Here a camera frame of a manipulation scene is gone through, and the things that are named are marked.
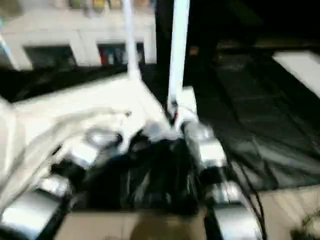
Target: white metal rod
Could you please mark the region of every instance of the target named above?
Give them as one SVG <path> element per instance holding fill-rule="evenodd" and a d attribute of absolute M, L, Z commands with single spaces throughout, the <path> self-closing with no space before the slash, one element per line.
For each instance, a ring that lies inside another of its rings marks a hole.
<path fill-rule="evenodd" d="M 185 70 L 185 56 L 188 33 L 190 0 L 175 0 L 173 8 L 170 76 L 167 107 L 171 112 L 172 103 L 182 92 Z"/>
<path fill-rule="evenodd" d="M 5 39 L 2 37 L 1 33 L 0 33 L 0 46 L 3 48 L 3 50 L 4 50 L 5 54 L 6 54 L 6 56 L 8 57 L 13 69 L 19 70 L 18 64 L 17 64 L 14 56 L 11 54 L 10 49 L 9 49 L 8 45 L 6 44 L 6 42 L 5 42 Z"/>
<path fill-rule="evenodd" d="M 139 71 L 137 58 L 137 45 L 135 41 L 134 15 L 131 0 L 123 0 L 123 11 L 125 17 L 126 30 L 126 52 L 128 56 L 128 72 L 129 75 Z"/>

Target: white frame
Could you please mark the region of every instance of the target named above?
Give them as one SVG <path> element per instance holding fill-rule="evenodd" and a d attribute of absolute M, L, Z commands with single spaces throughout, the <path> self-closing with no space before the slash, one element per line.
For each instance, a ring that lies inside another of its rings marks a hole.
<path fill-rule="evenodd" d="M 3 38 L 10 49 L 16 68 L 18 70 L 33 69 L 33 65 L 24 49 L 25 46 L 59 46 L 69 45 L 76 64 L 78 66 L 88 66 L 88 58 L 83 48 L 82 40 L 79 33 L 75 30 L 70 31 L 34 31 L 21 33 L 5 33 Z"/>
<path fill-rule="evenodd" d="M 101 30 L 79 31 L 83 47 L 91 66 L 101 66 L 98 44 L 126 44 L 125 28 L 108 28 Z M 157 46 L 153 26 L 135 27 L 136 42 L 143 43 L 144 61 L 146 64 L 157 62 Z"/>

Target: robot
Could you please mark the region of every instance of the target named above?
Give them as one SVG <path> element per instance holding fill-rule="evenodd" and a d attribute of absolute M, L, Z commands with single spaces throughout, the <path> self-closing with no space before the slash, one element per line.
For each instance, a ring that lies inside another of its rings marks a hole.
<path fill-rule="evenodd" d="M 126 21 L 130 25 L 130 1 L 124 1 Z M 189 0 L 174 3 L 173 34 L 168 92 L 168 113 L 172 130 L 184 138 L 200 175 L 214 176 L 202 186 L 208 215 L 205 226 L 208 239 L 261 240 L 264 238 L 257 214 L 241 186 L 229 177 L 231 165 L 213 129 L 199 121 L 194 93 L 182 89 L 185 47 L 189 17 Z M 133 29 L 128 31 L 128 71 L 137 77 L 138 67 Z M 91 128 L 63 157 L 51 167 L 47 177 L 36 187 L 24 191 L 0 213 L 0 239 L 48 239 L 58 229 L 71 200 L 97 165 L 116 157 L 124 141 L 120 132 Z"/>

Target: wire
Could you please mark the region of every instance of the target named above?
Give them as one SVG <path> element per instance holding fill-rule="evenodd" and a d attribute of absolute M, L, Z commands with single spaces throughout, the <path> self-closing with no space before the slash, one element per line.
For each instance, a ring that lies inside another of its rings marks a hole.
<path fill-rule="evenodd" d="M 244 178 L 245 178 L 245 180 L 246 180 L 251 192 L 253 192 L 253 194 L 254 194 L 254 196 L 256 198 L 256 201 L 258 203 L 260 214 L 259 214 L 257 208 L 255 207 L 254 203 L 252 202 L 250 196 L 248 196 L 248 198 L 249 198 L 248 200 L 249 200 L 249 202 L 250 202 L 250 204 L 252 206 L 252 209 L 253 209 L 254 213 L 256 214 L 256 217 L 258 218 L 260 226 L 261 226 L 262 239 L 266 240 L 267 239 L 267 231 L 266 231 L 266 222 L 265 222 L 265 211 L 264 211 L 264 208 L 262 206 L 260 196 L 259 196 L 258 192 L 255 190 L 254 186 L 252 185 L 252 183 L 251 183 L 246 171 L 244 170 L 244 167 L 241 164 L 239 164 L 238 166 L 241 169 L 242 174 L 243 174 L 243 176 L 244 176 Z"/>

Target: white panel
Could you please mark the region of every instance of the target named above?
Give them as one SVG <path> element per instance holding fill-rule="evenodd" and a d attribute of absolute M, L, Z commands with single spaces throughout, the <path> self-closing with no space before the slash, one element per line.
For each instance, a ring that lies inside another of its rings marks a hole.
<path fill-rule="evenodd" d="M 135 27 L 134 37 L 136 42 L 143 42 L 144 57 L 146 63 L 157 61 L 156 42 L 153 39 L 152 27 Z M 106 28 L 99 31 L 81 30 L 80 36 L 83 46 L 92 66 L 101 66 L 98 44 L 114 44 L 126 42 L 125 28 Z"/>
<path fill-rule="evenodd" d="M 309 51 L 277 52 L 273 59 L 320 98 L 320 57 Z"/>
<path fill-rule="evenodd" d="M 32 69 L 24 46 L 59 46 L 69 45 L 75 61 L 79 66 L 88 65 L 87 56 L 77 31 L 37 31 L 21 33 L 5 33 L 3 38 L 7 43 L 19 70 Z"/>

